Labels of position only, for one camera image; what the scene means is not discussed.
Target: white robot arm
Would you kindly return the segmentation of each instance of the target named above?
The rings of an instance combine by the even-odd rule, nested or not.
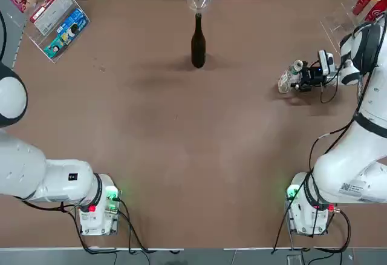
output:
[[[366,73],[369,78],[346,135],[318,158],[312,173],[296,174],[287,190],[290,229],[297,234],[324,233],[329,204],[387,202],[387,166],[377,162],[387,155],[385,18],[362,24],[340,45],[339,82],[357,84]]]
[[[19,121],[27,109],[20,77],[0,62],[0,128]],[[65,201],[77,206],[84,235],[117,230],[119,191],[106,174],[93,174],[80,160],[50,160],[43,152],[0,130],[0,194],[23,201]]]

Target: white label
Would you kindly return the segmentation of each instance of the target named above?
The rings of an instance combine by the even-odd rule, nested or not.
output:
[[[350,195],[352,197],[362,197],[362,192],[365,182],[360,180],[353,180],[351,183],[343,183],[339,192],[341,194]]]
[[[372,197],[366,195],[367,192],[364,190],[366,182],[361,180],[353,180],[351,183],[343,183],[339,192],[341,194],[350,195],[352,197],[358,198],[358,201],[364,203],[383,203],[385,202],[382,198]]]
[[[38,18],[44,12],[44,10],[44,7],[40,8],[40,10],[37,11],[36,14],[33,16],[34,20],[36,20],[36,18]]]
[[[45,36],[72,4],[72,0],[54,0],[43,12],[39,10],[41,14],[34,25]]]

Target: acrylic display stand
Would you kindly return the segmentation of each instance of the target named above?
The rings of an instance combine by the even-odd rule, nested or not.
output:
[[[356,2],[357,0],[342,2],[332,14],[321,20],[321,26],[338,55],[340,55],[340,41],[346,35],[351,33],[356,26],[364,22],[365,16],[376,3],[376,1],[371,1],[363,11],[356,16],[352,13],[352,8],[355,6]]]
[[[25,16],[25,22],[20,22],[20,19],[16,20],[16,18],[14,19],[12,15],[8,14],[12,21],[24,31],[24,34],[27,35],[41,50],[41,52],[43,52],[43,54],[46,55],[46,57],[53,63],[56,63],[59,58],[65,54],[67,49],[71,48],[73,44],[76,44],[76,41],[82,35],[81,33],[90,24],[89,18],[75,0],[55,0],[55,2],[57,6],[55,8],[57,9],[55,15],[49,16],[50,12],[47,12],[43,24],[42,21],[40,24],[37,24],[36,22],[34,24],[33,21],[34,19],[39,18],[38,14],[43,13],[43,10],[49,10],[48,8],[43,9],[44,6],[47,5],[47,0],[38,0],[33,8],[26,10],[23,14]],[[83,13],[85,25],[78,29],[75,27],[73,29],[74,33],[71,33],[71,30],[69,30],[70,34],[72,36],[75,35],[75,37],[67,42],[67,44],[64,41],[59,42],[59,31],[61,25],[71,14],[73,14],[76,9],[79,9],[79,11]]]

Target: wine bottle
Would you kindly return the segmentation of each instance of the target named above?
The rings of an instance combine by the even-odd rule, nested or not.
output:
[[[195,33],[191,40],[191,61],[194,67],[201,68],[206,62],[206,38],[201,29],[201,14],[196,14],[195,19]]]

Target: brown table surface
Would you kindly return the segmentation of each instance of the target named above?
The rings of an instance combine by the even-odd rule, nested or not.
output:
[[[322,105],[318,90],[282,96],[276,87],[295,59],[332,50],[320,20],[342,1],[213,0],[201,70],[190,64],[186,0],[81,1],[91,24],[57,64],[23,37],[15,70],[30,102],[9,133],[48,159],[111,175],[145,246],[271,247],[313,140],[346,124],[356,105],[353,88]],[[0,247],[80,246],[69,216],[0,201]],[[386,206],[341,207],[351,246],[387,246]],[[125,247],[127,236],[121,222],[118,236],[86,241]],[[328,235],[294,244],[339,247],[345,236],[337,216]],[[289,244],[284,226],[279,246]]]

